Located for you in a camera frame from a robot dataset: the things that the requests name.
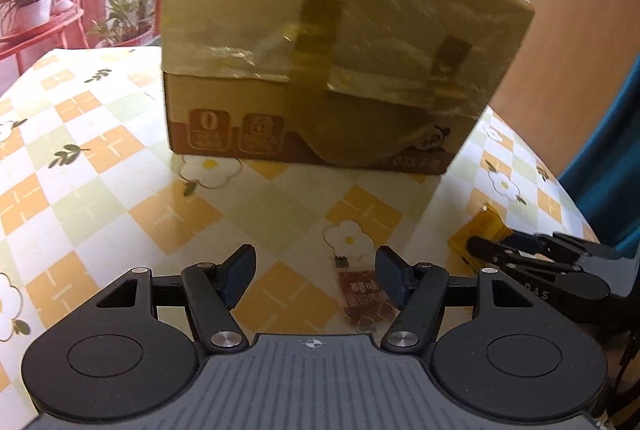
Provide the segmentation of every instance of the metal screw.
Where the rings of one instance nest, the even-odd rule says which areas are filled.
[[[386,340],[394,347],[413,347],[418,343],[418,336],[409,331],[397,331],[389,334]]]
[[[242,343],[242,336],[234,331],[220,331],[211,336],[211,343],[216,347],[236,347]]]

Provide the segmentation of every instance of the white flower pot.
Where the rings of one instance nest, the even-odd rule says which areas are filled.
[[[52,0],[38,0],[33,4],[15,10],[15,21],[20,31],[26,32],[34,27],[45,24],[51,16]]]

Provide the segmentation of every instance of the black circular pad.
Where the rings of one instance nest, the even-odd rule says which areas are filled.
[[[495,368],[518,378],[544,376],[562,361],[555,344],[531,334],[502,336],[489,344],[486,355]]]
[[[589,410],[607,377],[598,344],[554,312],[483,313],[437,342],[436,382],[462,406],[501,420],[557,420]]]
[[[36,339],[22,378],[41,412],[79,422],[131,418],[178,396],[198,359],[191,340],[150,307],[91,301]]]
[[[126,336],[101,334],[76,343],[66,360],[80,374],[111,378],[128,372],[142,359],[140,344]]]

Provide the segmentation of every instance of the orange wall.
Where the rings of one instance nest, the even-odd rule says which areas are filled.
[[[640,0],[530,0],[536,10],[491,106],[561,174],[640,53]]]

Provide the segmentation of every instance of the yellow packet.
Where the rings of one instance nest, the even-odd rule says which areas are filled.
[[[475,258],[466,250],[466,243],[472,236],[481,236],[487,240],[501,241],[513,231],[504,225],[500,213],[489,203],[462,226],[457,233],[449,238],[448,242],[453,251],[458,253],[474,270],[478,271],[486,267],[486,262]]]

